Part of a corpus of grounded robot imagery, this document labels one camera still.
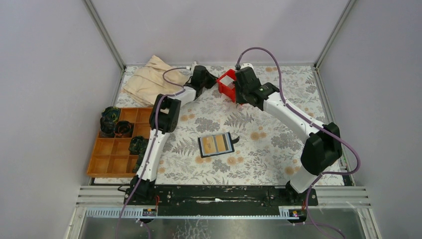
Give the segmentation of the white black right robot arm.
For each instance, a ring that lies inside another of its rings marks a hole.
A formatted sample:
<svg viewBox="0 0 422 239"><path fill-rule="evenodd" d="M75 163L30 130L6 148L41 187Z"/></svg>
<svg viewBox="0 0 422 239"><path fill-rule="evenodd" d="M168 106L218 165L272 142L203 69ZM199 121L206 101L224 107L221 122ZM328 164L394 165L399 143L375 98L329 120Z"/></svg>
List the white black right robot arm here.
<svg viewBox="0 0 422 239"><path fill-rule="evenodd" d="M301 167L289 180L285 192L288 203L298 205L305 190L343 155L339 127L316 120L284 98L282 88L262 84L251 66L235 67L235 99L266 112L288 127L304 144Z"/></svg>

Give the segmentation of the black leather card holder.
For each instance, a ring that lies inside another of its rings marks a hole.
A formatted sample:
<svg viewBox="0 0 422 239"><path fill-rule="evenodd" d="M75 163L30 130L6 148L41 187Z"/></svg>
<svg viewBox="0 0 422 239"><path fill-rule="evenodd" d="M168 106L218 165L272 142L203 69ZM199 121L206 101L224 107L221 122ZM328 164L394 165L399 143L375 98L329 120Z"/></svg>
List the black leather card holder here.
<svg viewBox="0 0 422 239"><path fill-rule="evenodd" d="M198 138L201 158L232 153L239 140L239 136L232 138L230 132L201 136Z"/></svg>

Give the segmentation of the orange credit card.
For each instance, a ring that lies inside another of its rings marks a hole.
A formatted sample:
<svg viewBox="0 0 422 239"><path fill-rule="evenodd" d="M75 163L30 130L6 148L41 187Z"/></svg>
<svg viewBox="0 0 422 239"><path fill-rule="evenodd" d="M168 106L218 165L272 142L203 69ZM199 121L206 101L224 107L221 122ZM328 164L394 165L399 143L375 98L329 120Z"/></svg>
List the orange credit card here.
<svg viewBox="0 0 422 239"><path fill-rule="evenodd" d="M202 152L203 155L212 155L217 153L213 136L206 136L202 138Z"/></svg>

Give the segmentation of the red plastic bin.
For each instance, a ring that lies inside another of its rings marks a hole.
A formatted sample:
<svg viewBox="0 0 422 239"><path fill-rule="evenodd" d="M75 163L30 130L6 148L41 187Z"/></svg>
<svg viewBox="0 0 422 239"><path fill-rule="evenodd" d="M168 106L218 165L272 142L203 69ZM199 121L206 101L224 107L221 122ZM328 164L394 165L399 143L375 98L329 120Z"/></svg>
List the red plastic bin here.
<svg viewBox="0 0 422 239"><path fill-rule="evenodd" d="M234 83L236 82L235 70L229 69L227 72L221 75L216 82L218 85L218 91L222 95L225 95L230 98L233 103L237 104L236 91L234 85Z"/></svg>

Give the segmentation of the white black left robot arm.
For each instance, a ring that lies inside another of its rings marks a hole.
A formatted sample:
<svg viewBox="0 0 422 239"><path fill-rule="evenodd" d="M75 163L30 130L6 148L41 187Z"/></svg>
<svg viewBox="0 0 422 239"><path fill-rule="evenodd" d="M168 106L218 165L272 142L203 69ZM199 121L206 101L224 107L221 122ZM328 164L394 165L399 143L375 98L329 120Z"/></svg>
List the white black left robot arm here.
<svg viewBox="0 0 422 239"><path fill-rule="evenodd" d="M204 91L216 84L217 77L211 74L205 66L192 65L185 68L191 75L185 83L174 83L166 78L166 74L175 70L176 67L164 71L162 78L180 89L171 94L158 94L154 103L149 123L150 137L146 147L142 163L135 176L132 178L129 188L126 189L125 203L150 204L155 198L155 182L159 161L170 134L176 129L179 120L180 109L187 103L195 101Z"/></svg>

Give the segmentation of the stack of credit cards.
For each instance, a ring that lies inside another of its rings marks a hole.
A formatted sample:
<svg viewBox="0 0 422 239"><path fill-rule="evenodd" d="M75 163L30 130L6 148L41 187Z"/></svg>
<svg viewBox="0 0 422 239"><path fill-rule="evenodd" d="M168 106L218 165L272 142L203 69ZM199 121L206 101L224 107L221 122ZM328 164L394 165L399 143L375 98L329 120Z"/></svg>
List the stack of credit cards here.
<svg viewBox="0 0 422 239"><path fill-rule="evenodd" d="M224 77L222 77L220 79L220 83L222 85L224 85L225 87L227 87L228 89L234 88L233 82L234 82L234 80L231 77L229 77L228 75L225 75Z"/></svg>

